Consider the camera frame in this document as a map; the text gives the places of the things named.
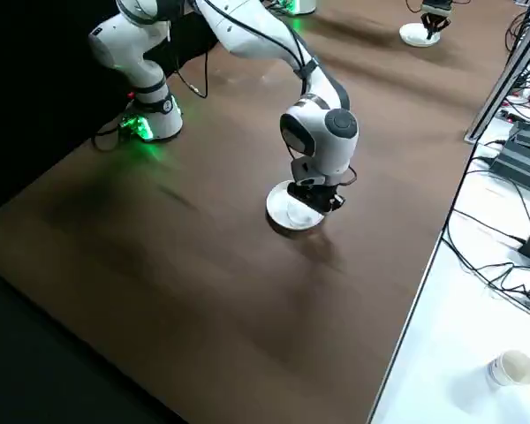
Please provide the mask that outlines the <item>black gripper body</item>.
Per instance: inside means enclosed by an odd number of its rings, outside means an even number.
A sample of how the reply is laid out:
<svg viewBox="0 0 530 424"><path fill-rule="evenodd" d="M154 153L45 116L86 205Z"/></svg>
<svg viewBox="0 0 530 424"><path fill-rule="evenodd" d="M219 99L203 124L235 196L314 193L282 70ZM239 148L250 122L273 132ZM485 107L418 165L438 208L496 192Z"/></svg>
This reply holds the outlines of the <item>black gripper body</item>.
<svg viewBox="0 0 530 424"><path fill-rule="evenodd" d="M434 15L450 15L451 5L451 0L423 0L420 5L420 11Z"/></svg>
<svg viewBox="0 0 530 424"><path fill-rule="evenodd" d="M318 213L331 213L345 204L345 197L337 190L342 183L326 178L305 178L289 184L289 195Z"/></svg>

